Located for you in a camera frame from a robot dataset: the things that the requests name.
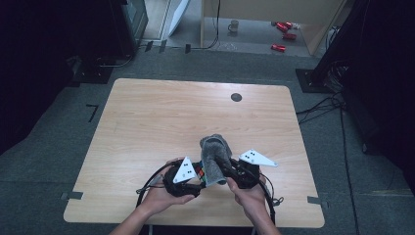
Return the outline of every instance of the red object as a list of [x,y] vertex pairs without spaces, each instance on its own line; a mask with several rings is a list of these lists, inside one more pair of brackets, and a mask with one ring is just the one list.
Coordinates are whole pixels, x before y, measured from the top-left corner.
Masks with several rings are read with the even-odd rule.
[[291,29],[293,27],[292,23],[283,23],[288,29]]
[[296,38],[297,38],[297,35],[293,33],[284,33],[283,35],[283,39],[286,39],[286,40],[296,40]]
[[285,46],[283,45],[278,45],[278,44],[272,44],[271,49],[274,51],[279,51],[279,52],[285,52]]
[[278,29],[280,29],[282,32],[287,32],[288,28],[283,23],[277,23],[275,25]]

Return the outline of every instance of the table top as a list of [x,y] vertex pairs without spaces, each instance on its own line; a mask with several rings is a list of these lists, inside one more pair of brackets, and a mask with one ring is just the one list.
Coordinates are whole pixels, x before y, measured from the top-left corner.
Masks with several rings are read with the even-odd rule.
[[[198,162],[200,140],[214,133],[234,159],[255,149],[279,164],[261,167],[275,198],[285,199],[275,208],[277,226],[324,225],[320,205],[307,202],[318,196],[287,87],[126,78],[114,84],[73,188],[83,198],[69,200],[65,220],[122,222],[135,208],[135,191],[157,169],[177,157]],[[148,224],[252,226],[226,185],[203,189]]]

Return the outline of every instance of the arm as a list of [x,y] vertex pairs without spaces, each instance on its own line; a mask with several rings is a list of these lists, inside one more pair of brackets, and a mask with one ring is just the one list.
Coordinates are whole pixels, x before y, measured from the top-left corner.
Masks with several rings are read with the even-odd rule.
[[235,201],[244,208],[245,215],[253,223],[258,234],[280,235],[265,206],[265,197],[259,185],[252,189],[240,189],[232,178],[227,178]]
[[[164,169],[161,174],[165,174],[168,168]],[[163,187],[161,181],[155,186]],[[171,205],[183,205],[191,201],[195,197],[193,195],[185,195],[183,197],[176,198],[164,188],[150,188],[143,203],[138,206],[118,227],[111,232],[111,235],[137,235],[144,223],[154,214],[162,212],[169,208]]]

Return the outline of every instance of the gray cloth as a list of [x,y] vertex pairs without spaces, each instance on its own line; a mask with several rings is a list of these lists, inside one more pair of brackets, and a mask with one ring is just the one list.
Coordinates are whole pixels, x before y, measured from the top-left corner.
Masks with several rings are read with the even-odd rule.
[[228,143],[221,135],[213,134],[203,138],[200,144],[207,187],[214,183],[225,184],[226,178],[215,160],[222,159],[229,167],[231,166],[232,151]]

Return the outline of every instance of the black round hole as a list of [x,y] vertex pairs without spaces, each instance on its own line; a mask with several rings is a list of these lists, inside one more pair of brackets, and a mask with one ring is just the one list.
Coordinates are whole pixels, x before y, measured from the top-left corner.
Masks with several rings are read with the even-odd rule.
[[233,93],[231,95],[231,99],[235,102],[240,102],[242,100],[242,95],[240,95],[238,93]]

